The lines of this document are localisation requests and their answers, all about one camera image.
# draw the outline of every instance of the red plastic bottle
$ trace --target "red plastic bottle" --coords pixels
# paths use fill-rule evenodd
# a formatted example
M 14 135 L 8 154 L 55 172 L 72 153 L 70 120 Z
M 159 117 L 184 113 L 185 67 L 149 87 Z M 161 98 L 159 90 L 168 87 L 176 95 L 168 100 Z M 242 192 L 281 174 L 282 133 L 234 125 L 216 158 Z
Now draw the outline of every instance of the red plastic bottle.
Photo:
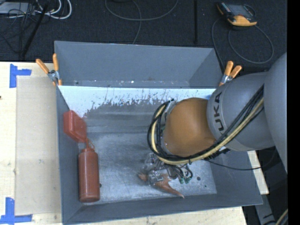
M 79 200 L 82 203 L 92 203 L 100 199 L 98 154 L 87 147 L 78 155 Z

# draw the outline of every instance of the brown object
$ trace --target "brown object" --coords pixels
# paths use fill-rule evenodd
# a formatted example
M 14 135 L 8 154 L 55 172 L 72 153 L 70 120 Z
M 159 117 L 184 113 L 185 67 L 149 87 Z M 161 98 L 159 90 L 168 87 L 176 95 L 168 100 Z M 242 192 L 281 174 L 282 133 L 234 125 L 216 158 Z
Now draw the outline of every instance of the brown object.
M 167 116 L 164 142 L 172 154 L 188 157 L 212 146 L 215 137 L 207 123 L 207 102 L 196 97 L 184 99 Z
M 100 199 L 98 154 L 91 147 L 78 155 L 79 200 L 92 203 Z
M 232 61 L 228 61 L 227 65 L 226 65 L 226 68 L 225 68 L 225 71 L 224 71 L 224 75 L 225 76 L 229 76 L 232 69 L 233 69 L 233 62 Z
M 45 65 L 45 63 L 43 63 L 43 61 L 41 59 L 36 59 L 36 63 L 41 67 L 41 69 L 48 74 L 49 72 L 49 68 L 47 68 L 47 66 Z
M 148 180 L 148 175 L 146 175 L 144 173 L 140 173 L 140 174 L 138 174 L 138 176 L 144 182 L 146 182 Z M 163 174 L 162 177 L 163 177 L 163 180 L 156 182 L 154 184 L 154 186 L 156 186 L 157 188 L 162 189 L 168 193 L 171 193 L 171 194 L 174 194 L 174 195 L 184 198 L 184 195 L 182 195 L 180 192 L 178 192 L 177 190 L 175 190 L 174 188 L 172 188 L 170 186 L 169 181 L 171 181 L 171 179 L 168 174 Z
M 155 183 L 154 185 L 168 193 L 177 195 L 179 197 L 184 198 L 184 195 L 182 195 L 180 192 L 178 192 L 177 190 L 175 190 L 174 188 L 172 188 L 169 184 L 169 181 L 171 181 L 171 179 L 169 178 L 168 174 L 163 174 L 162 175 L 164 180 L 159 181 L 157 183 Z
M 236 75 L 242 70 L 242 66 L 241 65 L 237 65 L 232 72 L 230 73 L 230 77 L 235 78 Z
M 58 60 L 57 60 L 56 53 L 53 53 L 52 60 L 53 60 L 54 70 L 58 71 L 59 70 L 59 65 L 58 65 Z M 62 85 L 62 80 L 61 79 L 58 80 L 58 85 Z
M 85 121 L 72 110 L 65 112 L 63 116 L 64 133 L 76 142 L 85 143 L 87 141 Z

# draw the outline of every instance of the robotic arm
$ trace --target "robotic arm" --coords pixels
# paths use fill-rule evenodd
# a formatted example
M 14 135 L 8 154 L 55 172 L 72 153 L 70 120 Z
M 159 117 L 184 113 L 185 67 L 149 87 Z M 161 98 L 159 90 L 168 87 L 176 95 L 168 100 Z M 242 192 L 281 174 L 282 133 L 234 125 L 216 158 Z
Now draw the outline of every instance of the robotic arm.
M 229 151 L 276 146 L 287 171 L 286 53 L 268 72 L 222 83 L 209 100 L 167 101 L 154 113 L 148 131 L 153 152 L 140 178 L 178 196 L 171 179 L 188 183 L 188 165 Z

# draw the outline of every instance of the black floor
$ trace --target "black floor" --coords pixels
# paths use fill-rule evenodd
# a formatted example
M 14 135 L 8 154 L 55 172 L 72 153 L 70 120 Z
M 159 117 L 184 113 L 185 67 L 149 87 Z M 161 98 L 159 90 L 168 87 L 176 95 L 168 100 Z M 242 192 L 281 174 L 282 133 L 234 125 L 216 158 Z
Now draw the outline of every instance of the black floor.
M 35 0 L 10 1 L 32 3 Z M 38 1 L 44 6 L 48 0 Z M 16 19 L 7 18 L 7 14 L 2 14 L 0 60 L 34 61 L 41 58 L 44 61 L 51 61 L 55 40 L 199 47 L 214 47 L 215 41 L 215 49 L 221 64 L 226 65 L 228 60 L 232 60 L 235 64 L 243 66 L 241 72 L 243 75 L 268 70 L 287 50 L 287 0 L 70 1 L 71 16 L 65 20 L 46 16 L 31 43 L 28 43 L 28 39 L 40 14 L 28 14 Z M 232 30 L 226 20 L 219 20 L 221 14 L 217 10 L 216 3 L 220 1 L 247 4 L 252 7 L 258 20 L 257 27 Z M 63 2 L 66 15 L 69 7 L 65 0 Z M 52 0 L 49 8 L 57 7 L 57 0 Z M 139 19 L 140 16 L 147 20 L 140 23 L 124 19 Z M 231 31 L 230 40 L 228 40 L 229 31 Z

